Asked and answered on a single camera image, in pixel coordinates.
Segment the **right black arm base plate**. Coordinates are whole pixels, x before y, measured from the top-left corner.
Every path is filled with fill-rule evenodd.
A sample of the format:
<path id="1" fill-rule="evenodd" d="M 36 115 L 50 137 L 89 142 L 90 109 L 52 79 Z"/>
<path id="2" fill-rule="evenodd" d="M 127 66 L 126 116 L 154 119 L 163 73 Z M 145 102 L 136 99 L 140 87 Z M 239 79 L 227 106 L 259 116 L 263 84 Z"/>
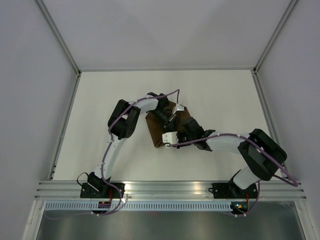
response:
<path id="1" fill-rule="evenodd" d="M 213 194 L 214 199 L 256 199 L 258 188 L 251 184 L 246 189 L 241 189 L 235 184 L 219 182 L 212 183 L 208 191 Z"/>

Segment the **left aluminium frame post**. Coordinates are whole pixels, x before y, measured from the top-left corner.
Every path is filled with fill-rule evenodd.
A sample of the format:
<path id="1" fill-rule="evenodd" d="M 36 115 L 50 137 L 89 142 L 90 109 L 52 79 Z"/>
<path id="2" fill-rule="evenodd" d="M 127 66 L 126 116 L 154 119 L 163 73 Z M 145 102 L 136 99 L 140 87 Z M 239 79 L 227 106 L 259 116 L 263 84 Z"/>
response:
<path id="1" fill-rule="evenodd" d="M 61 35 L 50 11 L 48 10 L 45 2 L 43 0 L 34 0 L 35 5 L 37 6 L 38 10 L 40 11 L 42 17 L 44 18 L 46 24 L 48 25 L 50 31 L 52 32 L 55 40 L 57 41 L 60 49 L 62 50 L 63 54 L 65 55 L 68 63 L 72 67 L 73 71 L 77 76 L 81 74 L 81 70 L 79 69 L 74 57 L 70 49 L 68 48 L 63 36 Z"/>

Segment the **brown cloth napkin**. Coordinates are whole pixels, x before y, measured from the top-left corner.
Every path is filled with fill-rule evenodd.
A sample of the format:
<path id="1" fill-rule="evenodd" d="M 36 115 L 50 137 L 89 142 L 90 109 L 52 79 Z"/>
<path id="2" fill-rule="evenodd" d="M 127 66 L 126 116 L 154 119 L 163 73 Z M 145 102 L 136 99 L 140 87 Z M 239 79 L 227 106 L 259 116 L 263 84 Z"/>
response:
<path id="1" fill-rule="evenodd" d="M 168 105 L 165 106 L 163 109 L 166 110 L 168 113 L 172 114 L 173 107 L 176 105 L 175 102 L 169 101 Z M 180 111 L 175 113 L 178 116 L 176 122 L 175 130 L 164 130 L 161 127 L 160 122 L 155 118 L 154 111 L 149 111 L 145 117 L 147 127 L 155 148 L 161 148 L 164 146 L 162 142 L 162 134 L 167 132 L 180 132 L 183 130 L 182 124 L 183 121 L 187 118 L 190 118 L 191 115 L 188 111 L 188 108 L 185 106 L 185 111 Z"/>

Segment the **aluminium front rail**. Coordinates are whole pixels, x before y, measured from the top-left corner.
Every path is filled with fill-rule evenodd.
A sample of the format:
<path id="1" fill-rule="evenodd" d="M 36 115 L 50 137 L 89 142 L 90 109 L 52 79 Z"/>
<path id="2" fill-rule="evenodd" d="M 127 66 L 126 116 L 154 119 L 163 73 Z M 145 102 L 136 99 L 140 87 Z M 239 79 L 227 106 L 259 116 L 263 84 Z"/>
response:
<path id="1" fill-rule="evenodd" d="M 133 201 L 209 201 L 208 191 L 225 181 L 122 181 L 124 198 Z M 33 194 L 35 200 L 79 200 L 82 187 L 71 180 L 43 180 Z M 260 201 L 306 201 L 303 186 L 291 186 L 280 180 L 260 183 Z"/>

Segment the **aluminium frame post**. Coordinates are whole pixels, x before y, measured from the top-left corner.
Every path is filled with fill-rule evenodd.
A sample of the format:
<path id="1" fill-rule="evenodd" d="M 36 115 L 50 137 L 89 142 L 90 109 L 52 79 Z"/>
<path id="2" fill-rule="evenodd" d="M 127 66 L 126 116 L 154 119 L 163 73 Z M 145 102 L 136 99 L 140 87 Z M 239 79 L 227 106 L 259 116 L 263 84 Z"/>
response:
<path id="1" fill-rule="evenodd" d="M 68 48 L 63 36 L 61 35 L 50 11 L 48 10 L 45 2 L 43 0 L 34 0 L 35 5 L 37 6 L 38 10 L 40 11 L 42 17 L 44 18 L 46 24 L 48 25 L 50 31 L 52 32 L 55 40 L 57 41 L 60 49 L 62 50 L 63 54 L 65 55 L 68 63 L 72 67 L 73 71 L 77 76 L 81 74 L 81 70 L 79 69 L 74 57 L 70 49 Z"/>
<path id="2" fill-rule="evenodd" d="M 293 14 L 295 8 L 299 4 L 299 0 L 290 0 L 287 7 L 285 8 L 283 14 L 281 15 L 275 29 L 273 30 L 266 46 L 264 47 L 260 57 L 258 58 L 256 64 L 252 68 L 252 72 L 256 75 L 260 68 L 262 67 L 263 63 L 265 62 L 269 52 L 273 48 L 274 44 L 276 43 L 278 37 L 282 33 L 284 27 L 286 26 L 288 20 L 290 19 L 291 15 Z"/>

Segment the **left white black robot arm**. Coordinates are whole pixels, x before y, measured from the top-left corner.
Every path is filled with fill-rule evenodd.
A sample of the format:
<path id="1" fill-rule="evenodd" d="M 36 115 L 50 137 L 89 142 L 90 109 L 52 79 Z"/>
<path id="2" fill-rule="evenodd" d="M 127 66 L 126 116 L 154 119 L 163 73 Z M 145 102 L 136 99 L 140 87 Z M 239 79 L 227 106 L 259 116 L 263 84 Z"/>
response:
<path id="1" fill-rule="evenodd" d="M 149 92 L 136 101 L 121 99 L 115 106 L 107 123 L 110 140 L 103 154 L 101 163 L 87 175 L 87 182 L 81 185 L 81 198 L 106 198 L 111 187 L 110 179 L 116 159 L 125 141 L 136 129 L 139 116 L 150 112 L 159 121 L 165 132 L 173 132 L 176 128 L 177 115 L 168 113 L 165 108 L 170 102 L 168 96 L 179 93 L 177 89 L 169 94 Z"/>

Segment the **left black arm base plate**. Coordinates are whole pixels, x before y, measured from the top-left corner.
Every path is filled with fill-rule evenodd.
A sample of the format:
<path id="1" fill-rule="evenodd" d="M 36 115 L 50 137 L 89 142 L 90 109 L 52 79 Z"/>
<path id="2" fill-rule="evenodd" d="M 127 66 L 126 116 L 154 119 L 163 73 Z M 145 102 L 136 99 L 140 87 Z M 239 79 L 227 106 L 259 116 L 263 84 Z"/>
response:
<path id="1" fill-rule="evenodd" d="M 123 194 L 125 191 L 124 183 L 115 183 L 115 187 L 105 184 L 92 185 L 85 182 L 81 186 L 80 198 L 81 199 L 119 199 L 120 193 Z"/>

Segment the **right aluminium side rail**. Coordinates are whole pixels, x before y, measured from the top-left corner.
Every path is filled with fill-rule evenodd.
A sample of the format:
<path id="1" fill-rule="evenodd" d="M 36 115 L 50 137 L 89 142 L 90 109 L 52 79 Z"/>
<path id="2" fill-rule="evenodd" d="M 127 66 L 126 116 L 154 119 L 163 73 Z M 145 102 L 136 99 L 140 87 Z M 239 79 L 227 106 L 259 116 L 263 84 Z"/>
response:
<path id="1" fill-rule="evenodd" d="M 270 137 L 278 144 L 281 146 L 280 139 L 276 130 L 276 126 L 272 117 L 271 110 L 269 108 L 269 105 L 267 103 L 267 98 L 265 96 L 265 93 L 263 91 L 263 87 L 261 84 L 261 81 L 258 78 L 258 74 L 252 69 L 251 71 L 253 83 L 256 88 L 256 92 L 259 98 L 259 102 L 263 111 L 264 119 L 267 125 L 267 129 L 269 132 Z"/>

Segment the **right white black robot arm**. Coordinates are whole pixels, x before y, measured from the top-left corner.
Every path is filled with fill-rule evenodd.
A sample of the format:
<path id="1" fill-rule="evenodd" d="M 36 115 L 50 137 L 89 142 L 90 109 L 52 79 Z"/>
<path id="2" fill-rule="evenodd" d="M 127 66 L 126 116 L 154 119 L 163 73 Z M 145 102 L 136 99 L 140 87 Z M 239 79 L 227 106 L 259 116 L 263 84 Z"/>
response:
<path id="1" fill-rule="evenodd" d="M 204 130 L 190 117 L 177 132 L 178 148 L 194 145 L 202 151 L 222 151 L 242 156 L 246 167 L 236 172 L 228 182 L 228 192 L 235 198 L 241 197 L 252 184 L 261 180 L 269 181 L 279 167 L 287 160 L 287 153 L 262 129 L 255 128 L 249 133 L 223 133 L 213 129 Z"/>

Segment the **right aluminium frame post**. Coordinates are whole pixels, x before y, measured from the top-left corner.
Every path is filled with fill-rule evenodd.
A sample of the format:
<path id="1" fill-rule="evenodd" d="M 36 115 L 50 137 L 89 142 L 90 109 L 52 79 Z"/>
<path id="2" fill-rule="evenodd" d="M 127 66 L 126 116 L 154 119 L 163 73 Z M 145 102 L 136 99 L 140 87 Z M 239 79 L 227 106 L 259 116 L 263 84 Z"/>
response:
<path id="1" fill-rule="evenodd" d="M 282 33 L 284 27 L 286 26 L 288 20 L 290 19 L 291 15 L 293 14 L 295 8 L 299 4 L 299 0 L 290 0 L 287 7 L 285 8 L 283 14 L 281 15 L 275 29 L 273 30 L 266 46 L 264 47 L 260 57 L 258 58 L 256 64 L 252 68 L 252 72 L 256 75 L 260 68 L 262 67 L 263 63 L 265 62 L 269 52 L 273 48 L 274 44 L 276 43 L 278 37 Z"/>

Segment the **left aluminium side rail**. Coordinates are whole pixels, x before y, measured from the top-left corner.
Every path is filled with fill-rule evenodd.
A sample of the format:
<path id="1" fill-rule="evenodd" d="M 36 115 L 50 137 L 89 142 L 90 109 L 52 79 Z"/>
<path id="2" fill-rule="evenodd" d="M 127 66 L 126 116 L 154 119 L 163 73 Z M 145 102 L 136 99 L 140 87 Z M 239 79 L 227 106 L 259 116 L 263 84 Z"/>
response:
<path id="1" fill-rule="evenodd" d="M 57 167 L 57 162 L 59 160 L 61 148 L 62 148 L 63 141 L 64 141 L 64 138 L 65 138 L 65 133 L 66 133 L 66 130 L 67 130 L 67 127 L 68 127 L 68 122 L 69 122 L 70 115 L 71 115 L 71 112 L 72 112 L 74 100 L 75 100 L 75 97 L 76 97 L 76 94 L 77 94 L 77 90 L 78 90 L 78 86 L 79 86 L 79 83 L 80 83 L 81 75 L 82 75 L 81 72 L 79 72 L 76 75 L 74 84 L 73 84 L 72 89 L 71 89 L 72 91 L 71 91 L 69 100 L 67 102 L 66 112 L 65 112 L 64 117 L 63 117 L 61 129 L 60 129 L 60 132 L 59 132 L 59 135 L 58 135 L 58 139 L 57 139 L 57 142 L 56 142 L 56 145 L 55 145 L 55 148 L 54 148 L 54 152 L 53 152 L 53 155 L 52 155 L 50 171 L 49 171 L 48 176 L 47 176 L 47 179 L 50 180 L 50 181 L 53 180 L 53 178 L 54 178 L 54 174 L 55 174 L 56 167 Z"/>

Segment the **aluminium side rail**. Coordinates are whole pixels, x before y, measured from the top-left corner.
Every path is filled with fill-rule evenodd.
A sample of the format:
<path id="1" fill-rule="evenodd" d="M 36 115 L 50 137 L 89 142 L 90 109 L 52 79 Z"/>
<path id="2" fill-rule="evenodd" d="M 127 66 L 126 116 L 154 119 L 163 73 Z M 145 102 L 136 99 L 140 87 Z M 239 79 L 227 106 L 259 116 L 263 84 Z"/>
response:
<path id="1" fill-rule="evenodd" d="M 271 110 L 269 108 L 269 105 L 267 103 L 267 98 L 265 96 L 265 93 L 263 91 L 263 87 L 261 84 L 261 81 L 258 78 L 258 74 L 252 69 L 251 71 L 253 83 L 256 88 L 256 92 L 259 98 L 259 102 L 263 111 L 264 119 L 267 125 L 267 129 L 269 132 L 270 137 L 278 144 L 281 146 L 280 139 L 276 130 L 276 126 L 272 117 Z"/>
<path id="2" fill-rule="evenodd" d="M 57 142 L 56 142 L 56 145 L 55 145 L 55 148 L 54 148 L 54 152 L 53 152 L 53 155 L 52 155 L 50 171 L 49 171 L 48 176 L 47 176 L 47 179 L 50 180 L 50 181 L 53 180 L 53 178 L 54 178 L 54 174 L 55 174 L 56 167 L 57 167 L 57 162 L 59 160 L 61 148 L 62 148 L 63 141 L 64 141 L 64 138 L 65 138 L 65 133 L 66 133 L 66 130 L 67 130 L 67 127 L 68 127 L 68 122 L 69 122 L 70 115 L 71 115 L 71 112 L 72 112 L 74 100 L 75 100 L 75 97 L 76 97 L 76 94 L 77 94 L 77 90 L 78 90 L 78 86 L 79 86 L 79 83 L 80 83 L 81 75 L 82 75 L 81 72 L 79 72 L 76 75 L 74 84 L 73 84 L 72 89 L 71 89 L 72 91 L 71 91 L 69 100 L 67 102 L 66 112 L 65 112 L 64 117 L 63 117 L 61 129 L 60 129 L 60 132 L 59 132 L 59 135 L 58 135 L 58 139 L 57 139 Z"/>

